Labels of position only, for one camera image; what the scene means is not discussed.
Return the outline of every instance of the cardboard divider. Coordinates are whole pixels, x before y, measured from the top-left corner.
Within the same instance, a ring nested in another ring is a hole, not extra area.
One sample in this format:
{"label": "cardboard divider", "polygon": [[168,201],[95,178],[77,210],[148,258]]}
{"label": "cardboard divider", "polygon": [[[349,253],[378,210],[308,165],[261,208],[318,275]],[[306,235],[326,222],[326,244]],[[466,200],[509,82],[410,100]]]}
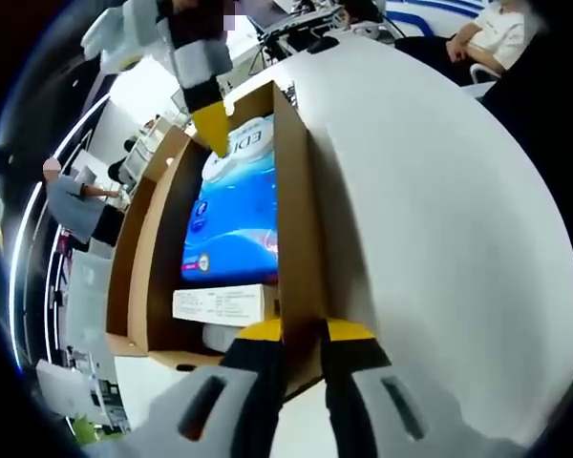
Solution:
{"label": "cardboard divider", "polygon": [[[320,374],[317,358],[309,356],[318,352],[310,351],[313,345],[305,345],[301,331],[326,316],[327,294],[303,122],[271,82],[235,103],[231,126],[235,129],[271,113],[283,340],[290,354],[305,360],[289,365],[296,371],[290,392]],[[149,355],[171,367],[190,369],[217,364],[222,357],[203,346],[202,323],[172,317],[173,292],[191,286],[180,277],[182,248],[209,152],[182,131],[174,131],[158,147],[121,229],[106,330],[117,355]],[[165,165],[168,157],[174,157],[169,167]]]}

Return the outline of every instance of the gray shirt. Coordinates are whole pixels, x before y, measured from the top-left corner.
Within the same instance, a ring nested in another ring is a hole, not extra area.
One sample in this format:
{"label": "gray shirt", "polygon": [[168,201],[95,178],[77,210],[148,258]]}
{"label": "gray shirt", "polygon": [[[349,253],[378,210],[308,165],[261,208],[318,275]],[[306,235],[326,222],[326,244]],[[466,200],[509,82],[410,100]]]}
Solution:
{"label": "gray shirt", "polygon": [[83,197],[81,186],[72,178],[60,175],[47,183],[47,202],[55,220],[81,243],[87,243],[96,229],[105,203],[99,198]]}

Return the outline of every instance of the white shirt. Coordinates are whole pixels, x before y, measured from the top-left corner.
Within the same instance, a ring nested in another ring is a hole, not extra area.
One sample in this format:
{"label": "white shirt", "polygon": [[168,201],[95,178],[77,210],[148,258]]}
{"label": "white shirt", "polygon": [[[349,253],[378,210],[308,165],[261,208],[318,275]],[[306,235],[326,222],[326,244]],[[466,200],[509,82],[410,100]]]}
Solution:
{"label": "white shirt", "polygon": [[477,46],[497,59],[505,70],[516,63],[528,44],[524,33],[524,14],[518,11],[500,12],[499,2],[488,5],[474,24],[481,28],[470,45]]}

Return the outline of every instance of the white table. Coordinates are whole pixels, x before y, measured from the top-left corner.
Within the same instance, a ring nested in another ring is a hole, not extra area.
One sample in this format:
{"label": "white table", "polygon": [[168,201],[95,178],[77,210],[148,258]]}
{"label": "white table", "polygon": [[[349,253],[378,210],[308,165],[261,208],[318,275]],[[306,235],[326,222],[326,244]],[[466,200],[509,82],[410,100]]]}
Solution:
{"label": "white table", "polygon": [[[391,47],[340,40],[256,75],[226,105],[294,81],[321,150],[332,314],[448,387],[473,427],[530,443],[573,377],[573,254],[553,199],[458,86]],[[307,425],[322,424],[309,404]]]}

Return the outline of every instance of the blue packaging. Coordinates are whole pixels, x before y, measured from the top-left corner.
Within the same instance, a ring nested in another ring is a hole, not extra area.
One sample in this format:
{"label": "blue packaging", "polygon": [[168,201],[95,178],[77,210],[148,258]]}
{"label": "blue packaging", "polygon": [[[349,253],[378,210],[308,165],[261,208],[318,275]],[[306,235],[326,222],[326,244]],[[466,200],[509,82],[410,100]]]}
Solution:
{"label": "blue packaging", "polygon": [[278,274],[273,114],[229,135],[226,158],[210,155],[182,254],[188,281],[265,282]]}

